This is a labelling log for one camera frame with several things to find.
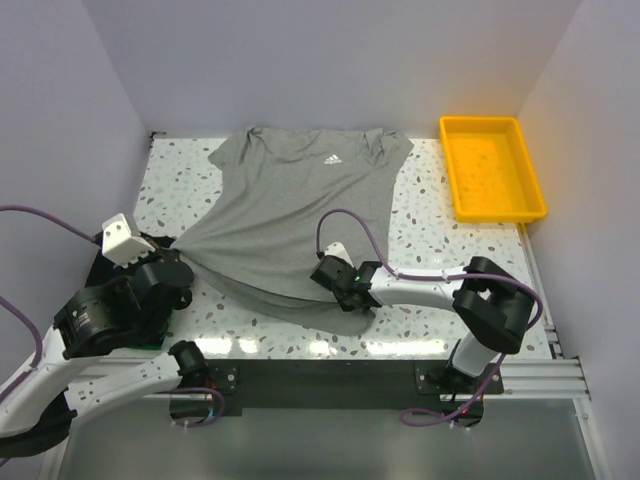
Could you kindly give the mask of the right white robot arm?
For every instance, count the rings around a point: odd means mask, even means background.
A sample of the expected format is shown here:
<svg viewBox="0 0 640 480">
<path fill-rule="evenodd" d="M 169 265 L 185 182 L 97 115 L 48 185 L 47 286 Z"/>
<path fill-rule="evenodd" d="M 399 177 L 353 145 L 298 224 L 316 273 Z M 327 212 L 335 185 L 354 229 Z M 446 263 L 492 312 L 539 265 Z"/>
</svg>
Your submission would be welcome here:
<svg viewBox="0 0 640 480">
<path fill-rule="evenodd" d="M 480 256 L 441 271 L 392 271 L 380 261 L 356 268 L 325 254 L 310 279 L 345 312 L 414 305 L 455 313 L 468 334 L 450 355 L 445 379 L 459 393 L 476 386 L 496 357 L 517 354 L 529 323 L 542 313 L 535 291 Z"/>
</svg>

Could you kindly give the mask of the grey t shirt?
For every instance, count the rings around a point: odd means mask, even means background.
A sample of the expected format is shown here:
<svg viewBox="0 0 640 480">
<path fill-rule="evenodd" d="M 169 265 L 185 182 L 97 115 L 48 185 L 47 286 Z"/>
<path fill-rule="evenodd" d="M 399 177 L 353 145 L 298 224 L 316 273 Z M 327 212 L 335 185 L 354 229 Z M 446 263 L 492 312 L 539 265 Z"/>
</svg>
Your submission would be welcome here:
<svg viewBox="0 0 640 480">
<path fill-rule="evenodd" d="M 355 263 L 386 253 L 396 177 L 412 148 L 384 129 L 235 133 L 209 157 L 221 195 L 176 249 L 198 279 L 253 311 L 362 334 L 374 314 L 343 312 L 310 279 L 315 240 L 341 242 Z"/>
</svg>

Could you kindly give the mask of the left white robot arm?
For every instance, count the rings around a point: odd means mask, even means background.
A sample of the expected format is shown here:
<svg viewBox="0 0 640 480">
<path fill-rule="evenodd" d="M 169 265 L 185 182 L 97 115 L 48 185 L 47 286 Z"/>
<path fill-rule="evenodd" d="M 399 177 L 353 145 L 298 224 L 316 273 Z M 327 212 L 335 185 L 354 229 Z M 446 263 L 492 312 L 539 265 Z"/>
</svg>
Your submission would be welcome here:
<svg viewBox="0 0 640 480">
<path fill-rule="evenodd" d="M 208 367 L 192 341 L 119 374 L 77 380 L 118 349 L 163 339 L 171 315 L 191 304 L 194 279 L 177 251 L 161 249 L 79 290 L 2 387 L 2 457 L 43 453 L 63 442 L 74 425 L 138 397 L 179 387 L 200 390 Z"/>
</svg>

